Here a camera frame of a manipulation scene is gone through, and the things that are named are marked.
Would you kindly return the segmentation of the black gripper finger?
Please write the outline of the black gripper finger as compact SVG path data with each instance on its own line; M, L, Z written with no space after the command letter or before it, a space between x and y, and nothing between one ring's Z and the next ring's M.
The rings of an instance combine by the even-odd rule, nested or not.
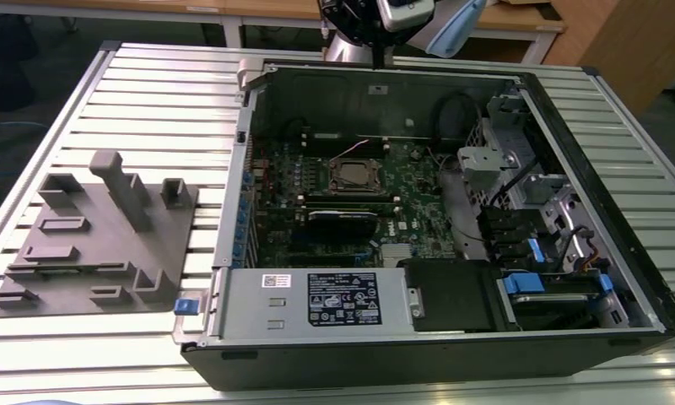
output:
M395 46L405 44L414 36L414 27L389 29L383 24L378 26L378 69L391 64Z
M330 8L329 21L337 28L329 47L329 61L362 63L377 68L373 46L375 45L378 9Z

